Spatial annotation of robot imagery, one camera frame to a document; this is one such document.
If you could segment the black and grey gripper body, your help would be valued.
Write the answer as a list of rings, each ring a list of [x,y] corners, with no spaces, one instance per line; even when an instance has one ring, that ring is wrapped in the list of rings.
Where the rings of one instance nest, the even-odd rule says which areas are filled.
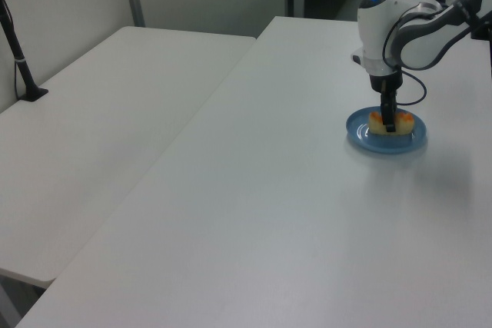
[[[402,71],[399,66],[390,65],[382,59],[364,58],[363,62],[374,91],[390,94],[402,85]]]

